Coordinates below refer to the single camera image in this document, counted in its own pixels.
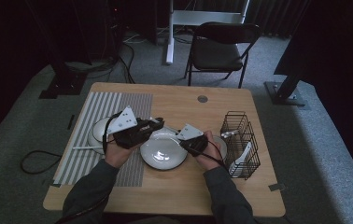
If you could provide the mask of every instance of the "person's right hand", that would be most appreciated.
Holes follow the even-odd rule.
[[[105,154],[105,161],[115,167],[121,168],[121,166],[127,162],[133,151],[139,148],[142,144],[138,144],[131,148],[123,148],[119,147],[115,141],[111,141],[107,143],[106,154]]]
[[[215,146],[217,146],[217,148],[220,149],[220,144],[215,142],[214,136],[212,135],[212,132],[206,131],[206,132],[204,132],[204,135],[208,138],[208,146],[205,148],[203,153],[205,153],[205,154],[207,154],[217,160],[222,160],[222,157],[220,156],[219,151],[213,145],[213,144],[215,144]],[[199,156],[195,157],[195,159],[206,171],[220,166],[219,163],[217,163],[216,161],[211,160],[203,155],[199,155]]]

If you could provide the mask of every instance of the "white desk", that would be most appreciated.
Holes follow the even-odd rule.
[[[228,23],[243,23],[247,13],[249,0],[243,4],[241,13],[211,12],[211,11],[186,11],[174,10],[174,0],[170,0],[170,36],[168,38],[167,59],[168,64],[173,63],[174,57],[174,25],[201,25],[207,21],[220,21]]]

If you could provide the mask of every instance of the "cable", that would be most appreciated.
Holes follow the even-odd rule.
[[[191,44],[190,40],[186,40],[186,39],[183,39],[183,38],[180,38],[180,37],[174,36],[174,39],[175,39],[176,42],[179,42],[179,43],[182,43],[182,44]]]
[[[219,155],[221,156],[220,150],[218,149],[218,147],[217,147],[215,144],[213,144],[212,142],[210,142],[210,141],[208,141],[208,143],[212,144],[212,145],[217,149]],[[227,172],[229,172],[229,169],[226,167],[226,165],[225,165],[225,163],[223,162],[223,160],[217,160],[217,159],[215,159],[214,157],[212,157],[212,156],[210,156],[210,155],[208,155],[208,154],[205,154],[204,152],[198,151],[198,150],[196,150],[196,149],[194,149],[194,148],[189,148],[188,151],[193,151],[193,152],[195,152],[195,153],[197,153],[197,154],[200,154],[200,155],[202,155],[202,156],[205,156],[205,157],[207,157],[207,158],[209,158],[209,159],[211,159],[211,160],[217,162],[221,167],[223,167]]]
[[[127,80],[126,80],[126,81],[135,84],[135,81],[134,81],[134,79],[133,79],[133,77],[131,76],[131,73],[130,73],[131,64],[133,63],[133,59],[134,59],[134,49],[133,49],[131,46],[125,44],[125,43],[123,43],[123,45],[126,46],[127,48],[129,48],[129,49],[131,50],[132,54],[133,54],[128,65],[127,65],[127,63],[120,57],[120,61],[124,64],[124,67],[125,67],[125,69],[127,70],[127,78],[126,78]]]
[[[55,156],[55,157],[58,157],[57,161],[55,161],[52,165],[50,165],[48,168],[44,169],[44,170],[41,170],[41,171],[28,171],[24,168],[24,162],[25,160],[31,155],[31,154],[34,154],[34,153],[44,153],[44,154],[49,154],[51,156]],[[57,154],[54,154],[54,153],[51,153],[51,152],[48,152],[48,151],[43,151],[43,150],[34,150],[34,151],[31,151],[29,153],[27,153],[20,161],[20,168],[22,169],[23,172],[25,172],[26,174],[28,175],[38,175],[38,174],[42,174],[46,171],[48,171],[51,167],[53,167],[55,164],[57,164],[57,162],[59,162],[61,160],[61,155],[57,155]]]
[[[261,222],[259,222],[256,218],[253,218],[253,220],[254,220],[257,224],[261,224]]]
[[[106,126],[105,126],[105,128],[104,128],[104,134],[103,134],[103,151],[104,151],[104,154],[106,154],[107,144],[110,143],[110,142],[115,141],[115,139],[112,139],[112,140],[110,140],[110,141],[107,141],[107,129],[108,129],[108,127],[109,127],[110,122],[111,122],[113,119],[117,118],[117,117],[120,115],[120,113],[117,113],[117,114],[112,115],[112,116],[109,118],[109,120],[106,122]],[[72,220],[72,219],[75,219],[75,218],[77,218],[77,217],[81,217],[81,216],[83,216],[83,215],[85,215],[85,214],[91,212],[92,210],[94,210],[95,208],[97,208],[98,206],[100,206],[101,203],[103,203],[105,200],[107,200],[108,197],[109,197],[109,195],[106,195],[106,196],[105,196],[104,198],[102,198],[98,203],[96,203],[95,205],[89,207],[88,209],[82,210],[82,211],[80,211],[80,212],[77,212],[77,213],[75,213],[75,214],[69,215],[69,216],[67,216],[67,217],[62,217],[62,218],[60,218],[55,224],[65,223],[65,222],[68,222],[68,221],[70,221],[70,220]]]
[[[101,62],[103,64],[100,64],[98,66],[89,66],[88,68],[78,68],[68,63],[66,63],[66,66],[69,68],[69,70],[75,73],[102,72],[112,68],[116,63],[116,60],[113,58],[106,58],[104,60],[99,60],[97,62]]]
[[[96,76],[96,77],[86,77],[86,78],[92,78],[92,79],[94,79],[94,78],[98,78],[98,77],[107,76],[106,82],[108,82],[108,81],[109,81],[110,74],[112,73],[112,71],[113,71],[113,70],[110,69],[108,72],[103,73],[102,75],[98,75],[98,76]]]
[[[287,215],[284,215],[282,217],[287,220],[289,224],[293,224],[293,222],[287,217]]]
[[[133,36],[130,36],[130,37],[128,37],[127,39],[125,39],[125,40],[123,40],[122,42],[123,43],[129,43],[129,44],[140,44],[140,43],[144,43],[145,41],[147,41],[145,38],[144,39],[142,39],[141,41],[137,41],[137,42],[131,42],[130,40],[132,40],[132,39],[134,39],[134,38],[136,38],[136,37],[139,37],[139,36],[141,36],[141,35],[133,35]]]

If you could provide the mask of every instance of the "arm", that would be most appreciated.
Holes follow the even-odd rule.
[[[119,168],[128,160],[134,148],[124,149],[114,142],[107,144],[106,157],[92,171],[80,178],[67,195],[63,206],[63,217],[92,209],[68,223],[100,223],[108,196],[116,183]]]
[[[205,132],[205,135],[209,142],[219,148],[211,132]],[[221,160],[218,150],[212,144],[208,144],[204,153]],[[211,195],[211,209],[217,223],[255,223],[249,202],[236,188],[229,173],[207,157],[197,156],[196,160],[205,169],[205,182]]]

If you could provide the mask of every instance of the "wire basket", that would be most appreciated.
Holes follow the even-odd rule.
[[[243,111],[229,111],[225,115],[220,133],[226,142],[224,160],[234,178],[248,179],[261,165],[258,144],[251,123]]]

